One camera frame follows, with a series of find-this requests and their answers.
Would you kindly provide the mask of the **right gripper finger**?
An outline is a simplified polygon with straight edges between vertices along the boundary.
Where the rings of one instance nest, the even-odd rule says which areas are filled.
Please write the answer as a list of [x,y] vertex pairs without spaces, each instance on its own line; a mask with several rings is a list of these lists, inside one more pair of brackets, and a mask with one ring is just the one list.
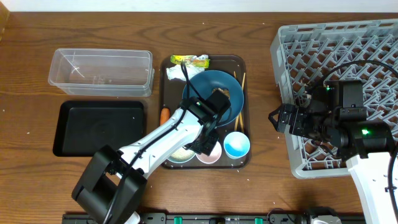
[[278,120],[275,120],[273,117],[268,117],[268,120],[271,122],[273,125],[274,129],[279,132],[279,122]]
[[268,115],[269,120],[278,120],[279,119],[279,113],[280,113],[280,106],[276,108],[274,111],[271,111]]

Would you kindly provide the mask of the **pink small cup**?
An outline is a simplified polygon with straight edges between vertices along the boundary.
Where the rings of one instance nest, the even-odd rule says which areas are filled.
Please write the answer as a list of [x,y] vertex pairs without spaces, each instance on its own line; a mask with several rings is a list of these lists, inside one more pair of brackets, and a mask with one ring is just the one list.
[[214,164],[222,155],[222,147],[219,142],[217,142],[209,156],[205,154],[197,154],[197,159],[204,164]]

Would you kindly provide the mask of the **blue small cup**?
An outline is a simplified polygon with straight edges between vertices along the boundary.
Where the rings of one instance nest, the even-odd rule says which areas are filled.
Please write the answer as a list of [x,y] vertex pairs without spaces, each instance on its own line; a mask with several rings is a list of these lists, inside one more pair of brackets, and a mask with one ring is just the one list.
[[235,131],[226,135],[223,148],[229,158],[239,159],[250,151],[251,143],[244,133]]

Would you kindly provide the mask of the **brown food scrap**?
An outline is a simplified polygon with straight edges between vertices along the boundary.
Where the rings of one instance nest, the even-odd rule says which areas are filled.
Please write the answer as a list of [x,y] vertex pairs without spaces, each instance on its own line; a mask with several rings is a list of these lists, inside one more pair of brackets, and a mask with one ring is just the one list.
[[212,89],[212,96],[218,99],[230,99],[230,94],[228,89],[223,88],[214,88]]

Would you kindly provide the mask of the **dark blue plate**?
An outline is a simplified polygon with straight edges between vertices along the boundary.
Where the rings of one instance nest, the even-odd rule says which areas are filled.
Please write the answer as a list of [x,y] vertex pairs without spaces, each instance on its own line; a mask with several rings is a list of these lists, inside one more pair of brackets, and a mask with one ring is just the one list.
[[[232,123],[244,106],[244,93],[239,82],[230,74],[219,70],[207,70],[189,79],[182,93],[183,101],[177,112],[182,114],[180,121],[203,124],[214,118],[217,127]],[[230,99],[212,96],[212,89],[228,89]]]

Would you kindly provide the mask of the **yellow green snack wrapper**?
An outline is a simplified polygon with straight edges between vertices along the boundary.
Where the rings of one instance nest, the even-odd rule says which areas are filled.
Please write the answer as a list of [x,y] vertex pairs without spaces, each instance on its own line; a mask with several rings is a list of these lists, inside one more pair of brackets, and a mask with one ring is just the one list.
[[171,55],[170,61],[176,65],[184,63],[186,66],[191,65],[198,68],[208,68],[210,59],[207,55]]

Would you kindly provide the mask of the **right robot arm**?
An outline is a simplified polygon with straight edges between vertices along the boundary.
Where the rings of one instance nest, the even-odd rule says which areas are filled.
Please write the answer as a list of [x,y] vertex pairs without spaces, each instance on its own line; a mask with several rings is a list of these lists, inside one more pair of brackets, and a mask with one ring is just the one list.
[[386,122],[368,119],[362,83],[327,81],[309,94],[307,107],[283,103],[269,114],[275,130],[336,147],[355,183],[366,223],[397,223],[397,145]]

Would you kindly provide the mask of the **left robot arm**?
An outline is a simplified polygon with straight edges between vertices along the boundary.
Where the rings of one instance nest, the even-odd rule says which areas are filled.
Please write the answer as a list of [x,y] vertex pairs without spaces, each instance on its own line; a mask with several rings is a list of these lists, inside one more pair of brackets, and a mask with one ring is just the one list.
[[182,100],[170,119],[146,137],[117,151],[105,146],[96,152],[72,199],[96,223],[139,223],[136,210],[151,173],[182,147],[210,155],[218,141],[218,121],[230,106],[219,90],[206,100]]

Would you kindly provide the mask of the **grey dishwasher rack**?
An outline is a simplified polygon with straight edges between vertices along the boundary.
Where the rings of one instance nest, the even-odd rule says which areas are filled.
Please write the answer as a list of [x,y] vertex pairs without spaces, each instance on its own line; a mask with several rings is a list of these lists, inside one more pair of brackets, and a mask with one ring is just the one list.
[[357,60],[397,68],[397,19],[282,26],[271,44],[275,82],[283,103],[307,106],[305,89],[322,76],[360,80],[368,119],[380,119],[397,136],[397,75],[377,65],[357,65],[328,74]]

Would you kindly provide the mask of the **black waste tray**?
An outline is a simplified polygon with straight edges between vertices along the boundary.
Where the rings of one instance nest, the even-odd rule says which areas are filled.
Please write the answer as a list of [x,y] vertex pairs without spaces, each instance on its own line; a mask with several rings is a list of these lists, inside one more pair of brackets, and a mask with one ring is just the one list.
[[60,106],[53,154],[91,157],[108,145],[115,151],[143,137],[139,101],[66,101]]

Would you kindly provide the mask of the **light blue rice bowl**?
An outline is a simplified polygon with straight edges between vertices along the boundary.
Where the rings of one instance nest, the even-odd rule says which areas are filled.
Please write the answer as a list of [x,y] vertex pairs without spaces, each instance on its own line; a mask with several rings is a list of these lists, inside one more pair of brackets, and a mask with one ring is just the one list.
[[193,157],[195,157],[195,152],[190,150],[190,149],[185,149],[184,147],[181,147],[177,151],[175,151],[169,158],[168,160],[173,162],[173,163],[185,163],[191,160]]

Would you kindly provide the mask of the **orange carrot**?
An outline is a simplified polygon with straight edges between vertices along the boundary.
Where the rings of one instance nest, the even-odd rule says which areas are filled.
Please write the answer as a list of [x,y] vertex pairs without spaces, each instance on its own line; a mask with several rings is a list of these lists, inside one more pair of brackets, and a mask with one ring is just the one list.
[[160,122],[159,125],[163,125],[170,118],[170,110],[168,108],[163,108],[160,112]]

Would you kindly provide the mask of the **brown serving tray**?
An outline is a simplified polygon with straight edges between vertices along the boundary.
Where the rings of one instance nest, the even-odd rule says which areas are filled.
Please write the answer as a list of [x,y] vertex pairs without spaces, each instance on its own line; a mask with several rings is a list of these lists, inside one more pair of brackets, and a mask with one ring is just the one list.
[[[205,70],[219,70],[232,75],[239,83],[245,81],[246,77],[246,65],[241,57],[236,55],[210,55],[210,66]],[[183,89],[186,85],[185,81],[179,79],[169,80],[167,78],[166,68],[171,68],[173,63],[170,58],[164,59],[160,69],[160,107],[168,108],[171,113],[178,108],[182,98]],[[243,127],[243,133],[249,137],[249,106],[246,87],[241,88],[244,93],[244,106],[240,114],[241,126]],[[235,122],[238,117],[226,126],[218,127],[216,130],[219,134],[218,142],[223,146],[223,140],[227,134],[234,130],[239,130],[240,127],[235,126]],[[221,157],[214,164],[204,164],[200,162],[196,155],[191,160],[185,163],[173,163],[168,159],[162,164],[162,167],[166,169],[240,169],[246,166],[251,158],[251,152],[249,151],[244,157],[239,159],[231,159],[226,155],[225,150],[222,150]]]

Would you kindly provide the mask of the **crumpled white napkin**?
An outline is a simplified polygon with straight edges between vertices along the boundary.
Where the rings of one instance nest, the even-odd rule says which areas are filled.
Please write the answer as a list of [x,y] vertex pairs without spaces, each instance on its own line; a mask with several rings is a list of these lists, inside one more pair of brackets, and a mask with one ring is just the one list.
[[[187,73],[188,73],[189,79],[191,79],[195,75],[205,71],[204,68],[194,67],[193,65],[187,65],[186,69],[187,69]],[[181,67],[179,65],[176,65],[176,66],[171,67],[171,68],[166,68],[166,73],[167,73],[167,78],[169,80],[173,80],[173,79],[179,79],[179,80],[182,80],[182,81],[186,80],[184,75],[183,75],[183,72],[181,70]]]

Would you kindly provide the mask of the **clear plastic bin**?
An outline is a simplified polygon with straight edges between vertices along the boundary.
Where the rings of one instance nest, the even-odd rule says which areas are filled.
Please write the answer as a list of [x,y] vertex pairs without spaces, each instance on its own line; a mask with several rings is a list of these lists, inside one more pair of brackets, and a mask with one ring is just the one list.
[[147,50],[57,49],[48,83],[68,95],[147,97],[154,68]]

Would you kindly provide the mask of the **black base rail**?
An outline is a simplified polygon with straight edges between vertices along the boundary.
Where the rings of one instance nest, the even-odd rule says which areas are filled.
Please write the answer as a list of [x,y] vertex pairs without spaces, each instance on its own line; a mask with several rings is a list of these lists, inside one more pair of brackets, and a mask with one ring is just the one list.
[[[139,223],[145,224],[173,224],[178,223],[176,217],[182,219],[183,224],[209,224],[209,223],[226,223],[226,224],[255,224],[255,223],[277,223],[286,224],[294,223],[289,217],[296,221],[298,215],[285,215],[274,213],[271,215],[181,215],[164,213],[142,213],[140,214]],[[343,224],[365,224],[362,216],[340,216]],[[95,224],[93,218],[86,214],[64,214],[62,216],[62,224]]]

